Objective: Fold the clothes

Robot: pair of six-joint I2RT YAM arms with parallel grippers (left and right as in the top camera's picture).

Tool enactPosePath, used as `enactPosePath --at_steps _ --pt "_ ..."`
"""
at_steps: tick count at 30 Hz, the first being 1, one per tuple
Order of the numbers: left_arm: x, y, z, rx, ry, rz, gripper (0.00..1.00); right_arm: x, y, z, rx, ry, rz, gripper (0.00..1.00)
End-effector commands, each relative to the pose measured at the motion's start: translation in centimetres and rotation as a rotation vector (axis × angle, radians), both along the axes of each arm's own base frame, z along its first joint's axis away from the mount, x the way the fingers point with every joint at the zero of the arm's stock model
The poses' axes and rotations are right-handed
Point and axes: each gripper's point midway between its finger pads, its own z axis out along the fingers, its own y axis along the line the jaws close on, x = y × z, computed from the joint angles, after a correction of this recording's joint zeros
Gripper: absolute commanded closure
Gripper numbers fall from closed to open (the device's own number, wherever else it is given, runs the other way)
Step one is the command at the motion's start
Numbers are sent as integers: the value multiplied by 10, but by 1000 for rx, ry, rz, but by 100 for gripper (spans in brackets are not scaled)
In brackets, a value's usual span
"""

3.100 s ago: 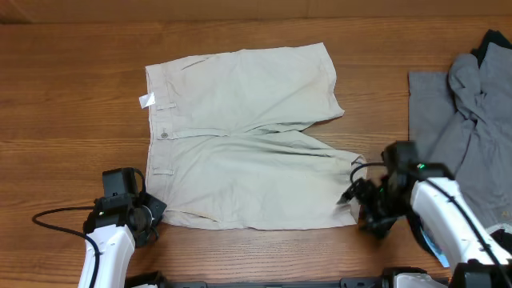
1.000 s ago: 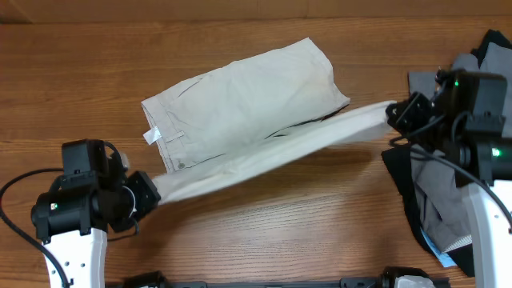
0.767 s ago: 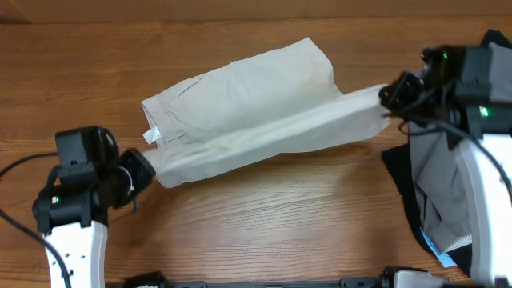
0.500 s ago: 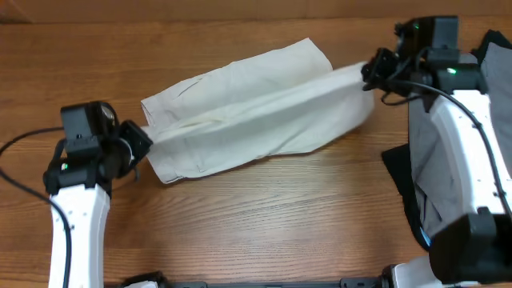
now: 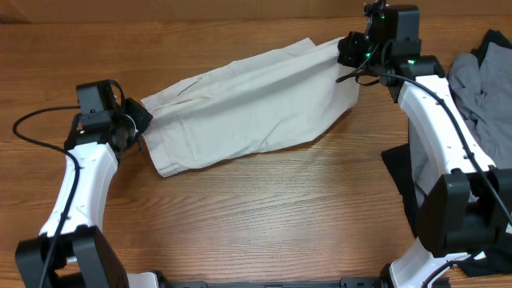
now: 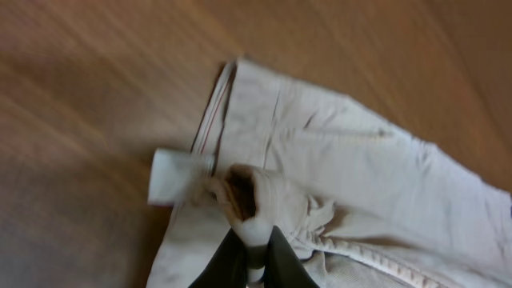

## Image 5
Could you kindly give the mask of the beige shorts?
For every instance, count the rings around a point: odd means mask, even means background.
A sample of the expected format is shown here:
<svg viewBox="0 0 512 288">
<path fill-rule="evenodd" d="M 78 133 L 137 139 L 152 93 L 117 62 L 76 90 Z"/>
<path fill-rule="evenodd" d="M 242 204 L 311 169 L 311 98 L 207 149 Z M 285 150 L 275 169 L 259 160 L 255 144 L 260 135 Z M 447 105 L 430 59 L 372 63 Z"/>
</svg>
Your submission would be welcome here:
<svg viewBox="0 0 512 288">
<path fill-rule="evenodd" d="M 186 78 L 142 100 L 144 132 L 164 178 L 223 160 L 315 140 L 358 101 L 339 77 L 338 40 L 309 38 Z"/>
</svg>

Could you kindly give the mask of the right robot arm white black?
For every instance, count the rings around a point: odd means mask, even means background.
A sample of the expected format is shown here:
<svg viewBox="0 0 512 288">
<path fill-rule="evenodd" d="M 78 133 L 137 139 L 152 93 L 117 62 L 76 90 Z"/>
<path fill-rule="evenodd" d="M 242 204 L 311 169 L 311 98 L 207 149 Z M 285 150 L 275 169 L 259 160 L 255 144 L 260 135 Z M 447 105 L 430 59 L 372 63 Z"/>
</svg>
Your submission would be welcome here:
<svg viewBox="0 0 512 288">
<path fill-rule="evenodd" d="M 500 241 L 511 222 L 511 172 L 500 170 L 474 140 L 452 97 L 442 65 L 421 52 L 415 5 L 383 0 L 364 7 L 364 32 L 338 43 L 351 77 L 386 86 L 416 129 L 436 183 L 421 205 L 415 243 L 376 278 L 344 278 L 343 287 L 446 287 L 446 270 Z"/>
</svg>

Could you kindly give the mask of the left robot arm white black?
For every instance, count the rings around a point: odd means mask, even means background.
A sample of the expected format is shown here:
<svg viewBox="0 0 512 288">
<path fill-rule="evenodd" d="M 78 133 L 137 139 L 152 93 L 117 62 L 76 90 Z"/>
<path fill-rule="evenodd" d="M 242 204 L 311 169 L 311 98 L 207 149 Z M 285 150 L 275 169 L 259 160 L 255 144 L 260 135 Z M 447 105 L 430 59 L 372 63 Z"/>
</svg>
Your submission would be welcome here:
<svg viewBox="0 0 512 288">
<path fill-rule="evenodd" d="M 77 110 L 63 147 L 66 172 L 37 238 L 15 252 L 27 287 L 164 287 L 158 272 L 129 274 L 102 234 L 110 183 L 122 155 L 140 142 L 152 115 L 121 86 L 102 80 L 77 86 Z"/>
</svg>

